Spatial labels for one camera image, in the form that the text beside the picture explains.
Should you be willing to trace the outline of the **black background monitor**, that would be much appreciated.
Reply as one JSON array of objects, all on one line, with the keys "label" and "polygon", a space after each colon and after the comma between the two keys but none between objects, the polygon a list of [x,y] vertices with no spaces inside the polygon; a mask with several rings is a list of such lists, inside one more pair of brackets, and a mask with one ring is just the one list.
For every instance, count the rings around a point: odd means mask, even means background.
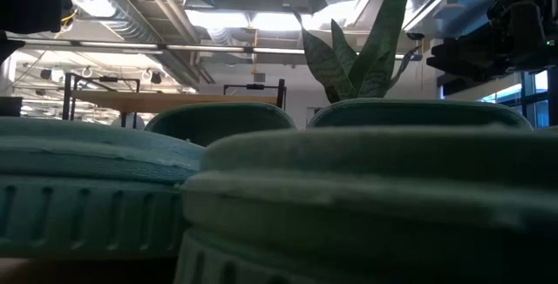
[{"label": "black background monitor", "polygon": [[0,117],[20,117],[22,104],[21,97],[0,97]]}]

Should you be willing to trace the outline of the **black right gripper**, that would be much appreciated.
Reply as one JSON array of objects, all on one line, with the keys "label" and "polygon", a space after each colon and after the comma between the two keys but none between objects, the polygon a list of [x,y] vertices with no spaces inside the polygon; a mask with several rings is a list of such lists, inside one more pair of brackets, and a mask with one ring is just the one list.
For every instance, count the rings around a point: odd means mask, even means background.
[{"label": "black right gripper", "polygon": [[[495,0],[487,11],[490,38],[445,38],[432,48],[426,63],[440,71],[475,82],[501,76],[506,71],[538,71],[551,66],[551,23],[543,9],[548,0]],[[496,59],[497,64],[478,66],[467,61]]]}]

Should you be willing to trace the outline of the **black aluminium rig frame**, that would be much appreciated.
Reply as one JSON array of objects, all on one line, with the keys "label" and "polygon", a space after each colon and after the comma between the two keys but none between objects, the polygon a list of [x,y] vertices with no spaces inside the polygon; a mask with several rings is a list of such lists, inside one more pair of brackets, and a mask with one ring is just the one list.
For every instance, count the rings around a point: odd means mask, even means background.
[{"label": "black aluminium rig frame", "polygon": [[280,91],[280,87],[276,86],[269,86],[269,85],[262,85],[262,84],[246,84],[246,85],[223,85],[223,95],[227,94],[228,88],[245,88],[247,90],[265,90],[265,89],[277,89]]}]

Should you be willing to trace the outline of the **green snake plant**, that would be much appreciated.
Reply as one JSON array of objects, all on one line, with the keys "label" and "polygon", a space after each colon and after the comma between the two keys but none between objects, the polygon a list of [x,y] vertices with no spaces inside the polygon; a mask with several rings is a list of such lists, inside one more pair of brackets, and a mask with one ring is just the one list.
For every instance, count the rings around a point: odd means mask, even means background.
[{"label": "green snake plant", "polygon": [[383,98],[398,82],[419,49],[408,51],[394,68],[398,39],[405,18],[407,0],[384,0],[361,51],[354,51],[344,32],[330,22],[332,44],[301,29],[306,63],[323,87],[330,103],[353,98]]}]

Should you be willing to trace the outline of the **green slide sandal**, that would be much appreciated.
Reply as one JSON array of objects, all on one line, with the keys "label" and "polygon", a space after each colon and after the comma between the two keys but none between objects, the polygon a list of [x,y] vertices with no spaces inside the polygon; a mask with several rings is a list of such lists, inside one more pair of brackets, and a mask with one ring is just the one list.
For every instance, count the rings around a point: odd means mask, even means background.
[{"label": "green slide sandal", "polygon": [[0,257],[174,257],[187,222],[180,185],[216,140],[294,127],[275,105],[185,105],[142,130],[0,118]]},{"label": "green slide sandal", "polygon": [[504,105],[342,101],[180,192],[174,284],[558,284],[558,131]]}]

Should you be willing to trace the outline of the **wooden shelf with black legs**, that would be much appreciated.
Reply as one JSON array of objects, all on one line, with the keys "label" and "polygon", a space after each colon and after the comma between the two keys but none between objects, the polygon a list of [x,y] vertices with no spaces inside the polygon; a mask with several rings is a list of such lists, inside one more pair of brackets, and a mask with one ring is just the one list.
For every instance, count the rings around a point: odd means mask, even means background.
[{"label": "wooden shelf with black legs", "polygon": [[[132,92],[118,92],[106,83],[134,82]],[[84,78],[75,73],[65,73],[63,96],[63,120],[74,120],[76,100],[92,103],[124,113],[158,113],[171,110],[183,105],[197,105],[207,103],[256,102],[276,105],[286,108],[287,86],[284,79],[280,79],[276,97],[238,96],[238,95],[199,95],[199,94],[169,94],[140,92],[140,81],[131,78],[97,77]]]}]

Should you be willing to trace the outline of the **long ceiling light tube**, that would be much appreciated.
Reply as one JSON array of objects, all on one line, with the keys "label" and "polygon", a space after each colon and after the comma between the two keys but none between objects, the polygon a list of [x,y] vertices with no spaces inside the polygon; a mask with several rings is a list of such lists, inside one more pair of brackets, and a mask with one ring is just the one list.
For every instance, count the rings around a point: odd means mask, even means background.
[{"label": "long ceiling light tube", "polygon": [[123,53],[161,54],[163,51],[198,51],[247,54],[303,55],[301,49],[282,49],[251,46],[219,46],[204,44],[140,44],[124,42],[83,41],[31,37],[8,37],[9,40],[24,42],[27,46],[55,51],[121,51]]}]

